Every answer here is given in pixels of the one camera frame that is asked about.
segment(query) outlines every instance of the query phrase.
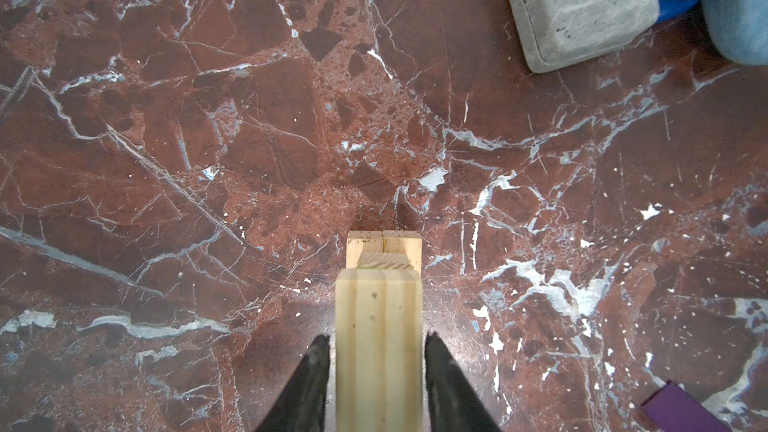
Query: wooden block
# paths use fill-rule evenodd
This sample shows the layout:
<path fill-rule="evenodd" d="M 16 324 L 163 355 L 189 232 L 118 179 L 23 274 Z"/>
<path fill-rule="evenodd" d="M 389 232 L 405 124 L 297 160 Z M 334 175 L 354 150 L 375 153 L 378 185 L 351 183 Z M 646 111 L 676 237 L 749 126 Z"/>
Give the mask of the wooden block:
<path fill-rule="evenodd" d="M 405 254 L 413 269 L 422 274 L 422 238 L 418 232 L 404 230 L 385 230 L 384 252 Z"/>
<path fill-rule="evenodd" d="M 410 266 L 336 280 L 336 430 L 422 431 L 422 282 Z"/>
<path fill-rule="evenodd" d="M 357 267 L 362 251 L 384 252 L 384 236 L 381 232 L 353 230 L 346 236 L 346 267 Z"/>
<path fill-rule="evenodd" d="M 357 268 L 388 268 L 388 269 L 409 269 L 413 266 L 408 261 L 405 254 L 391 254 L 390 252 L 371 252 L 363 251 L 357 261 Z"/>

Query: purple object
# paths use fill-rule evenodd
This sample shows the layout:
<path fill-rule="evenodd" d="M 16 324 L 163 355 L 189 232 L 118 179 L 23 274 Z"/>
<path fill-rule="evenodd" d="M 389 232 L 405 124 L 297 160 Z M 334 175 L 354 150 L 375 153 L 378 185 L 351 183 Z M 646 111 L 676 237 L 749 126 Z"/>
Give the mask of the purple object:
<path fill-rule="evenodd" d="M 648 399 L 643 410 L 664 432 L 730 432 L 674 382 Z"/>

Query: light blue fabric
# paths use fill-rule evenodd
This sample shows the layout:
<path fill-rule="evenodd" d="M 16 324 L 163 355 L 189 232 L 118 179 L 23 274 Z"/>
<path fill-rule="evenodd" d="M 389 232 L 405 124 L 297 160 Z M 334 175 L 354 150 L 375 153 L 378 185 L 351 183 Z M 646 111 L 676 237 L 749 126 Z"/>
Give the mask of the light blue fabric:
<path fill-rule="evenodd" d="M 744 65 L 768 64 L 768 0 L 701 0 L 718 51 Z"/>

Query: red marble floor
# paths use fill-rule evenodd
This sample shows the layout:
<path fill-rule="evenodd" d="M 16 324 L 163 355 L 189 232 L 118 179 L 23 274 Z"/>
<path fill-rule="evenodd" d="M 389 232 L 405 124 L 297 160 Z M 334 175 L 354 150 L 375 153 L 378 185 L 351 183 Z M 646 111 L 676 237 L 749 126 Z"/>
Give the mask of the red marble floor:
<path fill-rule="evenodd" d="M 0 10 L 4 430 L 252 430 L 377 228 L 504 430 L 768 430 L 768 69 L 696 15 L 534 76 L 507 0 Z"/>

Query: wooden plank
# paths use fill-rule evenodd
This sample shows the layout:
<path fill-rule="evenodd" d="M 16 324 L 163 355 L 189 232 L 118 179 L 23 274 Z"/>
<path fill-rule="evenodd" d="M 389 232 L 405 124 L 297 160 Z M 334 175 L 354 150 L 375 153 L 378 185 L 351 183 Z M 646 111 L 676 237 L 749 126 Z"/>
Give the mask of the wooden plank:
<path fill-rule="evenodd" d="M 336 430 L 422 432 L 421 239 L 351 232 L 346 259 L 336 280 Z"/>

